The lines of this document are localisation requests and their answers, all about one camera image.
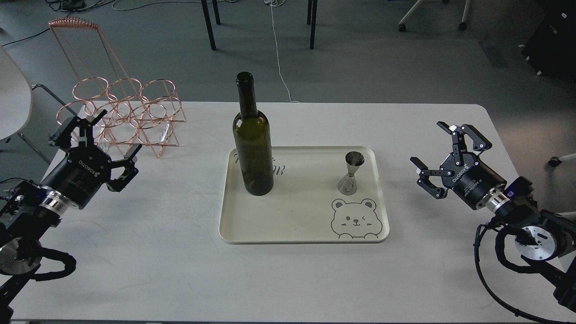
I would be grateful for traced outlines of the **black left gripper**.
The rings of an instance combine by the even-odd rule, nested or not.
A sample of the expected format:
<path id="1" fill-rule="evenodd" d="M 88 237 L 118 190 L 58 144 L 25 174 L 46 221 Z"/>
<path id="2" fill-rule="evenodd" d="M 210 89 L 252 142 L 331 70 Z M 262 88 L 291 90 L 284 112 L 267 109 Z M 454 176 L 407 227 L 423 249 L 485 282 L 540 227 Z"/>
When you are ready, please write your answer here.
<path id="1" fill-rule="evenodd" d="M 78 207 L 84 209 L 101 185 L 106 182 L 111 192 L 120 192 L 138 174 L 136 155 L 142 144 L 131 145 L 123 158 L 111 161 L 111 156 L 95 146 L 93 127 L 106 114 L 103 109 L 96 117 L 70 117 L 49 135 L 49 145 L 69 150 L 64 159 L 41 181 L 46 187 L 64 195 Z M 72 133 L 78 128 L 78 145 L 72 147 Z M 111 178 L 111 169 L 124 170 L 118 178 Z"/>

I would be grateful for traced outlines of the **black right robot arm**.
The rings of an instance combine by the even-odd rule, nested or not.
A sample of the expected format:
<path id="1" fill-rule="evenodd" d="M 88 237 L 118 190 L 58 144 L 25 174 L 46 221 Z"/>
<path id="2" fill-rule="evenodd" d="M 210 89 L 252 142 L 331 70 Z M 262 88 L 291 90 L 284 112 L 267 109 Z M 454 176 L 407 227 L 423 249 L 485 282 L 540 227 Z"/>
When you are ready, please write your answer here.
<path id="1" fill-rule="evenodd" d="M 519 274 L 539 274 L 554 286 L 557 302 L 575 310 L 575 263 L 566 271 L 549 260 L 575 250 L 575 222 L 557 213 L 537 208 L 531 181 L 522 176 L 511 184 L 482 162 L 482 152 L 492 147 L 475 127 L 468 124 L 437 125 L 452 138 L 452 152 L 438 170 L 431 170 L 419 158 L 410 160 L 419 171 L 418 185 L 435 199 L 452 190 L 471 209 L 487 207 L 494 217 L 478 226 L 474 242 L 477 273 L 485 288 L 479 247 L 487 230 L 495 230 L 495 254 L 501 265 Z"/>

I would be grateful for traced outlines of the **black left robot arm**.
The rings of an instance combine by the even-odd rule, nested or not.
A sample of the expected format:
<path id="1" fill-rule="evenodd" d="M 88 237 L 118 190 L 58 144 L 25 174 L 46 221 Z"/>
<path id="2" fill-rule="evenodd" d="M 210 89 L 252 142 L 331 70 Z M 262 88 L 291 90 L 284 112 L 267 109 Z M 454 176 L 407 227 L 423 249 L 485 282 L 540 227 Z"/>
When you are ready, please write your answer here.
<path id="1" fill-rule="evenodd" d="M 1 209 L 0 270 L 9 279 L 1 286 L 1 322 L 13 315 L 10 302 L 30 280 L 61 279 L 76 269 L 68 253 L 41 245 L 41 237 L 69 207 L 84 209 L 102 185 L 119 192 L 138 174 L 132 145 L 124 158 L 113 160 L 95 144 L 93 127 L 107 111 L 94 117 L 71 117 L 50 135 L 49 143 L 64 151 L 63 160 L 39 183 L 23 181 Z"/>

